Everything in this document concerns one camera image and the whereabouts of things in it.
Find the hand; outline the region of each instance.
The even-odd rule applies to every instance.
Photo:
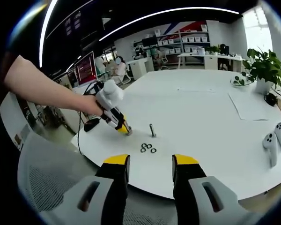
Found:
[[[83,111],[90,115],[102,116],[103,110],[98,106],[96,97],[93,95],[82,95]]]

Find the ceiling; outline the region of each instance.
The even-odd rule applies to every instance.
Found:
[[[82,48],[84,46],[93,43],[128,22],[152,13],[183,7],[215,7],[237,11],[240,14],[206,9],[163,13],[128,25],[100,42],[100,46],[98,44],[96,46],[103,48],[111,45],[119,38],[167,23],[199,20],[218,20],[224,23],[232,23],[240,18],[243,12],[255,6],[256,3],[257,0],[175,0],[169,2],[153,0],[58,0],[46,32],[44,66],[48,67],[50,72],[55,72],[61,67],[64,71],[77,59],[77,56],[83,55]],[[65,35],[64,19],[79,7],[81,8],[75,13],[82,12],[83,27],[81,31],[69,39]],[[102,18],[110,18],[110,20],[103,26]]]

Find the white table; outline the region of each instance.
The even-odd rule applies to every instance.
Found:
[[[270,168],[262,147],[264,136],[281,122],[281,112],[268,106],[270,120],[240,120],[228,92],[251,91],[254,84],[232,87],[229,81],[235,74],[199,69],[150,72],[125,90],[119,105],[133,134],[121,135],[101,121],[88,133],[80,131],[80,149],[98,166],[110,156],[130,154],[129,184],[166,198],[173,199],[175,153],[194,157],[207,176],[215,176],[238,199],[263,193],[281,183],[281,151],[277,166]],[[150,137],[150,123],[156,139]],[[72,143],[77,146],[77,136]],[[142,143],[152,144],[157,153],[140,153]]]
[[[135,80],[144,76],[150,71],[154,71],[154,64],[152,57],[146,57],[143,59],[132,60],[127,62],[127,65],[130,65],[132,74]]]
[[[204,57],[204,66],[205,69],[214,69],[217,70],[217,60],[218,58],[222,59],[228,59],[234,61],[233,63],[233,71],[235,72],[241,72],[241,65],[243,59],[241,57],[233,57],[233,56],[227,56],[227,55],[200,55],[200,54],[193,54],[193,53],[182,53],[178,55],[179,62],[178,62],[178,69],[180,69],[181,64],[181,58],[182,57]]]

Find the white vr controller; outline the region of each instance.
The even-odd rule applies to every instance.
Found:
[[[278,123],[274,132],[266,135],[262,141],[263,147],[270,152],[271,167],[277,164],[277,140],[281,146],[281,123]]]

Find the green plant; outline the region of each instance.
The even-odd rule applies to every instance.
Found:
[[[209,51],[210,53],[219,53],[221,50],[218,46],[210,46],[205,48],[206,51]]]
[[[257,79],[265,79],[281,87],[281,62],[277,58],[276,53],[268,50],[268,52],[259,52],[255,49],[248,49],[247,56],[250,61],[243,60],[243,65],[246,72],[241,72],[241,75],[247,80],[254,82]],[[235,76],[234,84],[244,86],[244,79]]]

